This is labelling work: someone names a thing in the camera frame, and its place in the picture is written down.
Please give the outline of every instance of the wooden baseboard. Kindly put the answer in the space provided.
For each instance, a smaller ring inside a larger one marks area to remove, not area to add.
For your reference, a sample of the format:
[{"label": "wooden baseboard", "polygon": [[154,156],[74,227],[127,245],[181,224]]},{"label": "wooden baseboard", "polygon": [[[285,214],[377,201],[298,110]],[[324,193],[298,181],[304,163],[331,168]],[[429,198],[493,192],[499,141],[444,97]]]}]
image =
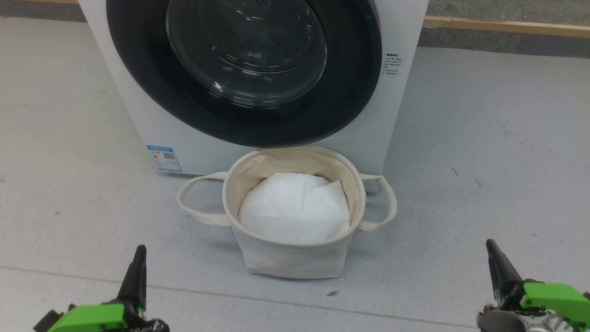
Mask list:
[{"label": "wooden baseboard", "polygon": [[[78,0],[20,0],[53,2],[58,4],[77,4]],[[469,19],[457,17],[426,16],[425,28],[451,28],[464,30],[481,30],[496,32],[513,32],[516,34],[554,35],[561,37],[590,38],[590,27],[531,22],[493,21],[490,19]]]}]

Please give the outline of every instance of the dark gray baseboard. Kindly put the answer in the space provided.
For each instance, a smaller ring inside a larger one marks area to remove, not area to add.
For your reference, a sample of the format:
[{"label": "dark gray baseboard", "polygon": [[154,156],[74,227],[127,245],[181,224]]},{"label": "dark gray baseboard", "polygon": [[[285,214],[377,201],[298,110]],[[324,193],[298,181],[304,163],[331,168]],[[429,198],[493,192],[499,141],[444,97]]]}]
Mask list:
[{"label": "dark gray baseboard", "polygon": [[[86,22],[78,5],[0,0],[0,16]],[[590,39],[508,32],[423,28],[421,47],[459,48],[534,56],[590,58]]]}]

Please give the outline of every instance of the floor seam line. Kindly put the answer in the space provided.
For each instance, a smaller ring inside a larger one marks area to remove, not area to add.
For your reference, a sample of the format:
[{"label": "floor seam line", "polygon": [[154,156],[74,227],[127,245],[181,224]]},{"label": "floor seam line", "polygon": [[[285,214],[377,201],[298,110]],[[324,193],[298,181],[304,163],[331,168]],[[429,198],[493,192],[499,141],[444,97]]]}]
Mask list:
[{"label": "floor seam line", "polygon": [[[119,285],[121,284],[121,281],[101,279],[101,278],[92,278],[92,277],[87,277],[87,276],[69,275],[69,274],[62,274],[62,273],[58,273],[58,272],[39,271],[39,270],[34,270],[34,269],[14,268],[14,267],[8,267],[8,266],[0,266],[0,269],[20,271],[20,272],[29,272],[29,273],[33,273],[33,274],[60,276],[63,278],[74,278],[74,279],[81,279],[81,280],[88,280],[88,281],[107,282],[110,284],[119,284]],[[183,288],[158,286],[158,285],[147,285],[147,287],[153,288],[153,289],[161,289],[161,290],[165,290],[165,291],[185,292],[185,293],[211,295],[211,296],[225,297],[225,298],[238,298],[238,299],[242,299],[242,300],[268,302],[268,303],[275,303],[275,304],[295,305],[295,306],[303,307],[303,308],[330,310],[330,311],[337,311],[340,313],[367,315],[367,316],[389,318],[389,319],[395,319],[395,320],[412,321],[412,322],[416,322],[416,323],[449,326],[449,327],[470,328],[470,329],[474,329],[474,330],[478,329],[476,326],[470,326],[470,325],[464,325],[464,324],[445,323],[445,322],[441,322],[441,321],[422,320],[419,318],[402,317],[402,316],[378,314],[378,313],[368,313],[366,311],[356,311],[356,310],[324,307],[322,305],[303,304],[303,303],[298,303],[298,302],[268,300],[265,298],[249,297],[249,296],[245,296],[245,295],[232,295],[232,294],[216,293],[216,292],[208,292],[208,291],[197,291],[194,289],[183,289]]]}]

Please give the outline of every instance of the speckled floor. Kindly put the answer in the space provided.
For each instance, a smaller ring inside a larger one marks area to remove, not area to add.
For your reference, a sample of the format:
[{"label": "speckled floor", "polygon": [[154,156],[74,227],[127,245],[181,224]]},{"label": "speckled floor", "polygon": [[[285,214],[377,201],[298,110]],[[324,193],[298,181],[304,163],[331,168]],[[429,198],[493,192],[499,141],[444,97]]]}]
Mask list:
[{"label": "speckled floor", "polygon": [[155,171],[86,24],[4,18],[0,45],[1,331],[114,298],[140,243],[172,331],[474,331],[489,237],[523,277],[590,290],[589,60],[419,48],[395,223],[355,235],[341,278],[291,281],[249,275],[230,229],[176,206],[186,179]]}]

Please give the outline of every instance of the blue and white sticker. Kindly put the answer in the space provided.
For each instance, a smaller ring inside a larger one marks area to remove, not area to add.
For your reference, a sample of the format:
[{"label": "blue and white sticker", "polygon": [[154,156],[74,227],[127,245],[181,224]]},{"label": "blue and white sticker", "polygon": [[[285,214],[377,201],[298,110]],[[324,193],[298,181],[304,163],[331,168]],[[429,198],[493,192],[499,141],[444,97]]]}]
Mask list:
[{"label": "blue and white sticker", "polygon": [[155,147],[147,145],[147,150],[152,155],[153,162],[161,171],[167,172],[182,172],[181,166],[178,164],[176,155],[172,148]]}]

